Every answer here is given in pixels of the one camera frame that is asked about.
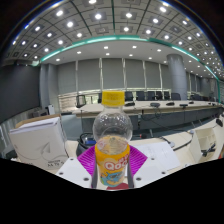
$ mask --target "recessed light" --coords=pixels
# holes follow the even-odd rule
[[[126,14],[126,17],[130,19],[130,18],[132,17],[132,14],[131,14],[130,12],[128,12],[128,13]]]
[[[147,33],[147,34],[150,34],[150,33],[151,33],[151,30],[146,30],[146,33]]]
[[[166,9],[164,7],[160,7],[160,11],[166,12]]]
[[[70,28],[70,27],[72,27],[72,26],[73,26],[73,22],[68,22],[68,23],[67,23],[67,27]]]
[[[77,37],[78,37],[78,38],[82,37],[82,33],[78,33],[78,34],[77,34]]]
[[[64,13],[64,12],[63,12],[62,10],[60,10],[60,11],[58,11],[58,12],[56,13],[56,15],[57,15],[57,16],[61,16],[61,15],[63,15],[63,13]]]
[[[124,31],[125,31],[125,32],[128,32],[128,31],[129,31],[129,28],[128,28],[128,27],[125,27],[125,28],[124,28]]]
[[[95,4],[96,0],[89,0],[89,4]]]
[[[158,19],[153,19],[153,22],[154,22],[154,23],[158,23],[159,20],[158,20]]]
[[[96,19],[101,19],[102,16],[98,13],[98,14],[95,15],[95,18],[96,18]]]
[[[39,31],[39,30],[40,30],[40,27],[39,26],[35,28],[35,31]]]

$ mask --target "table surface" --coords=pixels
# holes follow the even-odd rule
[[[214,155],[207,162],[218,159],[218,157],[221,153],[221,150],[223,148],[223,144],[224,144],[224,138],[223,138],[224,128],[217,125],[216,119],[214,119],[214,120],[208,122],[207,124],[194,129],[194,130],[199,130],[199,129],[213,128],[213,127],[214,127],[214,129],[213,129],[214,133],[216,135],[216,143],[217,143],[216,151],[215,151]],[[187,132],[182,132],[182,133],[166,136],[166,139],[169,141],[173,141],[175,143],[175,148],[178,148],[178,147],[188,143],[189,141],[191,141],[192,135]],[[136,145],[141,145],[141,144],[150,144],[150,143],[159,143],[159,142],[164,142],[164,141],[161,139],[152,138],[152,139],[131,141],[130,145],[136,146]],[[69,149],[67,150],[67,152],[68,152],[69,157],[76,158],[77,157],[76,149],[78,146],[78,142],[77,141],[68,141],[68,145],[69,145]],[[175,173],[175,172],[183,169],[186,164],[190,164],[190,165],[196,164],[191,152],[189,151],[189,148],[190,148],[190,144],[175,151],[175,154],[180,161],[180,166],[177,168],[174,168],[172,170],[169,170],[168,171],[169,174]],[[52,174],[55,174],[58,170],[47,170],[47,171]],[[100,182],[99,178],[98,178],[97,189],[101,189],[101,190],[107,189],[107,186],[104,186]]]

